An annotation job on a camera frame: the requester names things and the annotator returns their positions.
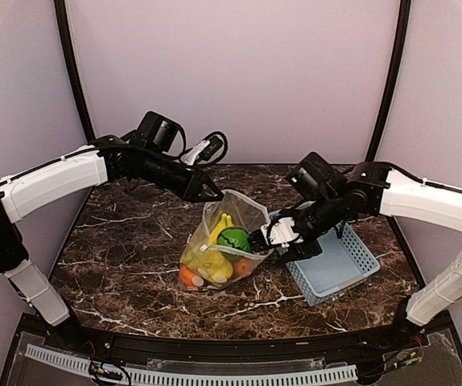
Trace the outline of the yellow toy banana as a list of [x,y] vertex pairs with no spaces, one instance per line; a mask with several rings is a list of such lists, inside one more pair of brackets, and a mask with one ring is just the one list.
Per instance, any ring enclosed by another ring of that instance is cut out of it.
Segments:
[[220,219],[217,221],[217,224],[213,228],[213,230],[210,232],[209,237],[208,237],[208,245],[215,245],[217,244],[217,239],[220,233],[227,229],[233,227],[233,218],[231,215],[228,215],[227,213],[222,213]]

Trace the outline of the orange green toy mango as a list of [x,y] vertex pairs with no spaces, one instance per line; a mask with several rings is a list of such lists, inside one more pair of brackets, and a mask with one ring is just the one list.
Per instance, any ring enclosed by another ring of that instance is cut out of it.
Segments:
[[249,276],[253,268],[251,261],[247,258],[240,259],[233,263],[233,272],[236,277]]

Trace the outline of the light blue perforated basket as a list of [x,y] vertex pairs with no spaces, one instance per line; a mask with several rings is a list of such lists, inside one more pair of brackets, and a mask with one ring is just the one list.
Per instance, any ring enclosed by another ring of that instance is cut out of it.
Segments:
[[318,242],[321,254],[286,263],[309,306],[344,295],[380,269],[377,258],[348,224],[342,237],[330,230]]

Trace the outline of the green toy cabbage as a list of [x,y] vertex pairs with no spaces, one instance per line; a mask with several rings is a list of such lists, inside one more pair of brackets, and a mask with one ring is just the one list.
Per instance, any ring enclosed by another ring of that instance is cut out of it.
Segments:
[[251,251],[249,233],[243,228],[231,227],[223,230],[218,236],[217,244],[248,253]]

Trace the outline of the clear dotted zip top bag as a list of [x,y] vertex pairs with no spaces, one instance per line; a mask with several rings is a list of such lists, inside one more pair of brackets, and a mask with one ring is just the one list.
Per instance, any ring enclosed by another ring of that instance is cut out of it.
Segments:
[[248,277],[271,251],[256,253],[250,234],[269,222],[267,208],[234,190],[204,205],[201,221],[179,259],[184,290],[222,290]]

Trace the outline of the yellow toy pepper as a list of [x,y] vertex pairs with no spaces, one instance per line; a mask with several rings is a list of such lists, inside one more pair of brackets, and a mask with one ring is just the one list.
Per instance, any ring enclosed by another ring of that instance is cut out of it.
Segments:
[[212,283],[224,284],[233,276],[232,263],[217,250],[207,249],[201,252],[188,249],[181,256],[180,262]]

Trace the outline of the orange toy orange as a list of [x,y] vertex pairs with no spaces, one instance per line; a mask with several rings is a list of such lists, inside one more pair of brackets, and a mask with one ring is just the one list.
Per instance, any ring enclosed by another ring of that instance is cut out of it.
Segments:
[[197,272],[190,270],[186,265],[180,266],[179,277],[188,287],[201,287],[204,284],[204,279]]

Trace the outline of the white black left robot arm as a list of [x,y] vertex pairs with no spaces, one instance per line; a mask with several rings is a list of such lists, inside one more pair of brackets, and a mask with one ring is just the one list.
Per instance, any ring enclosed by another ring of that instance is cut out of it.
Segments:
[[228,152],[215,130],[189,146],[184,128],[159,113],[145,114],[136,129],[94,138],[64,155],[0,178],[0,274],[45,321],[70,351],[87,343],[86,331],[27,250],[18,224],[36,212],[119,179],[142,180],[189,203],[222,199],[206,174]]

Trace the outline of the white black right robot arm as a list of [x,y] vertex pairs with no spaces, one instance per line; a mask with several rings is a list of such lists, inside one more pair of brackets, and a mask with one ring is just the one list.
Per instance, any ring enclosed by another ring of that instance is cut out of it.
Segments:
[[[287,176],[309,203],[282,209],[264,235],[268,245],[287,248],[286,261],[317,253],[316,240],[358,216],[382,216],[462,236],[462,187],[420,178],[390,162],[360,162],[349,173],[315,152]],[[385,343],[400,349],[437,314],[462,298],[462,246],[444,271],[403,303],[402,317],[384,332]]]

